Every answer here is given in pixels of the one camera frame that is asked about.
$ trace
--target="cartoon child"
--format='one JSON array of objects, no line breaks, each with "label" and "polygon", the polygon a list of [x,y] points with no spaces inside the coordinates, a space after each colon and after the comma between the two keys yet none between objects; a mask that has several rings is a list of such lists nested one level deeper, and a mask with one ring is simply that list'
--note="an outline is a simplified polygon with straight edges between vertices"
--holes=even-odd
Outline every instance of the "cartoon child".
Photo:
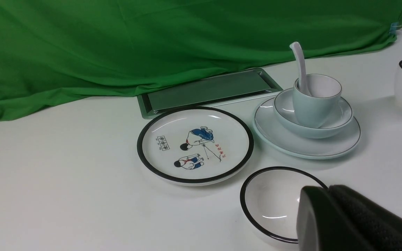
[{"label": "cartoon child", "polygon": [[204,165],[204,159],[200,158],[199,154],[194,154],[187,157],[182,157],[174,162],[175,167],[183,167],[184,169],[193,170]]},{"label": "cartoon child", "polygon": [[196,128],[188,132],[185,143],[180,146],[182,151],[187,151],[192,146],[204,144],[206,142],[214,143],[213,131],[207,127]]}]

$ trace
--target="white table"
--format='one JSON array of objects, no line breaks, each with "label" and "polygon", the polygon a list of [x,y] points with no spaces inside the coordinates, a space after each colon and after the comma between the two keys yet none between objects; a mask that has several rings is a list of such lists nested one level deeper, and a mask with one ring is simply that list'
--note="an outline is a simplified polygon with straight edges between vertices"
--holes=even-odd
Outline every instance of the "white table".
[{"label": "white table", "polygon": [[[273,250],[244,226],[239,189],[269,166],[300,168],[325,184],[345,184],[402,217],[402,108],[393,76],[402,32],[369,54],[307,60],[309,73],[333,76],[355,108],[363,137],[348,156],[291,157],[255,136],[249,165],[207,187],[167,184],[140,162],[136,140],[148,121],[136,98],[93,97],[0,122],[0,251]],[[265,70],[281,87],[294,62]],[[248,125],[261,100],[225,105]]]}]

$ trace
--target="rectangular tray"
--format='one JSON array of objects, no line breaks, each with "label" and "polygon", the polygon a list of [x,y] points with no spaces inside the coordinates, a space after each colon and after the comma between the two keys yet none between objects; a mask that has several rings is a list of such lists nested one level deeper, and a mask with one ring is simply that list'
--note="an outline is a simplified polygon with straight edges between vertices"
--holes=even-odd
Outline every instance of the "rectangular tray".
[{"label": "rectangular tray", "polygon": [[209,106],[281,91],[282,88],[261,68],[203,78],[137,96],[142,117],[189,106]]}]

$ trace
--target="ceramic spoon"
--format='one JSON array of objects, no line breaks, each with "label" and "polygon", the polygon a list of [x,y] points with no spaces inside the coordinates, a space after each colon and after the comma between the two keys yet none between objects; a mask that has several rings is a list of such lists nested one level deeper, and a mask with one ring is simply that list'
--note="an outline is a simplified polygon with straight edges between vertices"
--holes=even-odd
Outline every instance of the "ceramic spoon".
[{"label": "ceramic spoon", "polygon": [[289,45],[289,48],[292,49],[296,57],[297,68],[299,69],[299,90],[303,94],[311,96],[308,90],[308,84],[306,83],[305,57],[303,56],[302,47],[300,47],[299,42],[294,42]]}]

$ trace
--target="green backdrop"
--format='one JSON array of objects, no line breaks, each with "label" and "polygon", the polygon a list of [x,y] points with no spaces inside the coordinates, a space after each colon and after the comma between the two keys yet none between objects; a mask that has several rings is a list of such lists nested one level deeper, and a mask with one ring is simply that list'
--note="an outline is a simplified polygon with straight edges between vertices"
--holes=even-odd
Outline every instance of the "green backdrop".
[{"label": "green backdrop", "polygon": [[293,60],[293,41],[379,50],[392,24],[402,0],[0,0],[0,121]]}]

